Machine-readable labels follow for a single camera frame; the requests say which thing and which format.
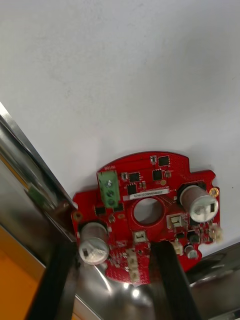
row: red circuit board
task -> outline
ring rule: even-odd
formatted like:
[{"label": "red circuit board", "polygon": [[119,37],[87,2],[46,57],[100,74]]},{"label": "red circuit board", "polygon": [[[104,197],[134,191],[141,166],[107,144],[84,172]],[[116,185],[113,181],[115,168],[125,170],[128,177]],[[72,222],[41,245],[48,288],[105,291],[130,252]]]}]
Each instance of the red circuit board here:
[{"label": "red circuit board", "polygon": [[[115,171],[117,174],[120,201],[118,210],[105,207],[105,212],[96,214],[96,208],[104,207],[100,188],[76,193],[73,201],[77,203],[78,210],[72,214],[72,221],[77,242],[80,243],[80,228],[88,222],[101,222],[108,231],[109,258],[106,260],[106,276],[120,282],[131,283],[127,252],[131,249],[137,259],[139,277],[136,283],[149,284],[149,256],[150,243],[160,241],[176,241],[177,234],[182,237],[177,241],[185,247],[189,244],[188,234],[194,231],[199,241],[193,244],[197,250],[196,259],[188,259],[178,255],[184,271],[192,268],[202,258],[198,250],[200,244],[210,244],[210,225],[220,225],[220,210],[213,220],[206,223],[191,223],[188,212],[185,212],[179,203],[179,190],[185,185],[198,184],[207,192],[213,188],[212,182],[215,174],[211,170],[190,172],[189,159],[186,156],[170,152],[142,152],[131,154],[117,159],[98,172]],[[138,174],[138,181],[130,182],[131,174]],[[219,188],[216,199],[219,202]],[[143,198],[153,198],[162,206],[161,217],[154,223],[143,225],[134,216],[134,208]],[[184,226],[169,228],[168,217],[181,215]],[[136,243],[134,235],[145,232],[146,240]]]}]

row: stainless steel edge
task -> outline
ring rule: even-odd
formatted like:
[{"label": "stainless steel edge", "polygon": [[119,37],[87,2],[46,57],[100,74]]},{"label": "stainless steel edge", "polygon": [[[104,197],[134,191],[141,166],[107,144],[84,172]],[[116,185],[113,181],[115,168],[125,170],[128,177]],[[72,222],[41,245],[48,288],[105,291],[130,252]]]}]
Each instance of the stainless steel edge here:
[{"label": "stainless steel edge", "polygon": [[[23,198],[27,196],[41,214],[51,220],[68,239],[74,241],[71,212],[75,207],[72,199],[1,103],[0,162],[3,164],[1,173],[8,172],[3,173],[3,176],[6,178],[11,173],[16,182],[12,182],[13,188],[16,191],[17,185],[21,189],[18,195],[21,194]],[[5,228],[9,229],[9,222],[4,223]]]}]

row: silver capacitor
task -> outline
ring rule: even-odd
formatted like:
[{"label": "silver capacitor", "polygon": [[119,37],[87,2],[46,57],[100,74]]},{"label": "silver capacitor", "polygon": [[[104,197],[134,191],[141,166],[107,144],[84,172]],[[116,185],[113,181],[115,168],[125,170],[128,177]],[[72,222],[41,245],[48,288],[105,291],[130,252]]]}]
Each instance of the silver capacitor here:
[{"label": "silver capacitor", "polygon": [[197,223],[205,223],[213,219],[219,210],[217,199],[197,185],[185,188],[179,200],[192,220]]},{"label": "silver capacitor", "polygon": [[186,248],[184,249],[184,252],[185,252],[186,256],[188,257],[188,259],[197,259],[198,258],[198,252],[197,252],[197,250],[194,249],[194,247],[191,244],[186,246]]},{"label": "silver capacitor", "polygon": [[99,265],[109,256],[108,233],[105,227],[97,222],[86,224],[80,232],[78,248],[81,259],[88,265]]}]

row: white surface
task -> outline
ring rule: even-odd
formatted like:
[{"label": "white surface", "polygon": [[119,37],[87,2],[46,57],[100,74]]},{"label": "white surface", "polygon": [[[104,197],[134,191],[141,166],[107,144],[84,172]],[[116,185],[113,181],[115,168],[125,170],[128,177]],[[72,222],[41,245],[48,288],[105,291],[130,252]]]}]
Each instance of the white surface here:
[{"label": "white surface", "polygon": [[214,170],[237,240],[239,0],[2,0],[0,101],[70,195],[139,151]]}]

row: green terminal block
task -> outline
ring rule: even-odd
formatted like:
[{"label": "green terminal block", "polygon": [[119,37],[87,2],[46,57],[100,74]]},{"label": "green terminal block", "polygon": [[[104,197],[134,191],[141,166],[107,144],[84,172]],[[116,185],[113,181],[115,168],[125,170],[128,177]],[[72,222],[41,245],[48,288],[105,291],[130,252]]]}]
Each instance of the green terminal block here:
[{"label": "green terminal block", "polygon": [[106,208],[116,208],[120,201],[118,175],[115,170],[97,173],[101,200]]}]

